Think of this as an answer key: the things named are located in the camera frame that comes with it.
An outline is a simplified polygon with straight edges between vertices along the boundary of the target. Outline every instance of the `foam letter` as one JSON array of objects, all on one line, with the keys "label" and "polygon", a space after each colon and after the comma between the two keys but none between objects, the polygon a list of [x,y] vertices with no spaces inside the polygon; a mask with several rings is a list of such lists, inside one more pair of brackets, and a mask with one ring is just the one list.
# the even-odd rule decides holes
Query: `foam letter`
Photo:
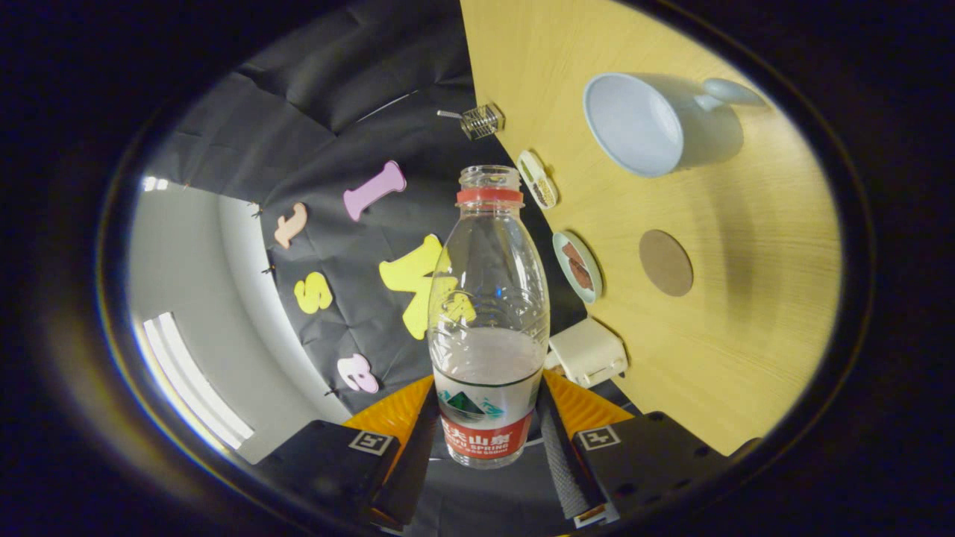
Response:
[{"label": "foam letter", "polygon": [[[424,339],[424,333],[428,328],[428,300],[431,297],[431,277],[428,274],[435,270],[440,255],[441,243],[436,236],[428,235],[420,247],[413,249],[404,257],[378,265],[381,281],[385,283],[385,287],[390,290],[414,293],[411,304],[401,315],[405,328],[414,339]],[[457,279],[443,278],[442,284],[448,289],[439,288],[438,291],[451,293],[457,285]],[[446,310],[449,315],[454,315],[453,318],[474,319],[474,307],[467,295],[456,293],[453,300],[454,305]]]},{"label": "foam letter", "polygon": [[367,180],[354,190],[346,190],[345,210],[355,222],[361,217],[361,211],[369,205],[377,202],[387,194],[392,192],[401,192],[408,184],[405,176],[401,173],[401,168],[395,161],[385,162],[385,167],[381,173]]},{"label": "foam letter", "polygon": [[288,249],[288,241],[298,235],[299,231],[305,229],[305,222],[308,219],[305,204],[299,202],[292,206],[292,210],[295,211],[295,214],[288,220],[286,220],[285,215],[279,217],[279,226],[275,229],[275,240],[285,249]]},{"label": "foam letter", "polygon": [[338,375],[356,392],[373,394],[378,391],[378,380],[371,374],[371,364],[360,354],[338,360]]},{"label": "foam letter", "polygon": [[319,308],[324,310],[331,305],[329,281],[319,272],[313,272],[306,276],[305,281],[297,282],[292,292],[298,300],[299,308],[309,315],[318,311]]}]

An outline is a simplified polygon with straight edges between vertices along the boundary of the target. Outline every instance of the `mug handle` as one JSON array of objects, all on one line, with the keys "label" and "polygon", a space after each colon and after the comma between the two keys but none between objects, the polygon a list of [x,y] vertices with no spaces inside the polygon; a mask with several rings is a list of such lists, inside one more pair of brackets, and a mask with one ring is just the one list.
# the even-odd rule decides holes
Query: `mug handle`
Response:
[{"label": "mug handle", "polygon": [[706,95],[696,96],[696,104],[707,112],[724,104],[766,106],[766,101],[750,88],[724,78],[707,78],[703,81]]}]

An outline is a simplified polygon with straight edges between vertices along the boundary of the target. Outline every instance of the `brown coaster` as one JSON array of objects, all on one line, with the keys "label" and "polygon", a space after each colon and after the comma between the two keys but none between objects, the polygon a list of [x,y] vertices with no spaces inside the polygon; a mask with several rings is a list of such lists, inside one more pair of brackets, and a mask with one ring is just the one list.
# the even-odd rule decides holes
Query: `brown coaster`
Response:
[{"label": "brown coaster", "polygon": [[670,296],[683,296],[693,286],[693,266],[676,239],[652,229],[640,239],[640,262],[647,278]]}]

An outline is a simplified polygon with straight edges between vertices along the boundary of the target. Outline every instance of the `plate of food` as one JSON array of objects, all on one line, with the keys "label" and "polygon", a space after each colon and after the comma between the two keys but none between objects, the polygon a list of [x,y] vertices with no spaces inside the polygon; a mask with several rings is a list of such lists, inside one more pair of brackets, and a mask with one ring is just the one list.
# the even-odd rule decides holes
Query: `plate of food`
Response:
[{"label": "plate of food", "polygon": [[570,231],[554,233],[554,253],[570,287],[587,304],[593,304],[604,292],[600,267],[580,237]]}]

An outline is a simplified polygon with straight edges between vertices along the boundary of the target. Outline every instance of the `yellow tabletop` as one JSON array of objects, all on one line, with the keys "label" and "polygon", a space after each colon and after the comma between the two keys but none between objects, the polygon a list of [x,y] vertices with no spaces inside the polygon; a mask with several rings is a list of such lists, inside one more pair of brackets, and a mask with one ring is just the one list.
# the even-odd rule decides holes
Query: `yellow tabletop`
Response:
[{"label": "yellow tabletop", "polygon": [[[477,103],[506,117],[512,159],[533,149],[560,192],[554,231],[590,246],[604,296],[590,314],[626,344],[614,382],[728,454],[765,436],[817,368],[838,308],[834,203],[806,140],[770,96],[716,54],[629,7],[595,0],[461,0]],[[768,108],[735,108],[744,144],[731,160],[643,179],[587,128],[586,82],[607,71],[722,77]],[[690,257],[682,297],[647,279],[641,236],[662,229]]]}]

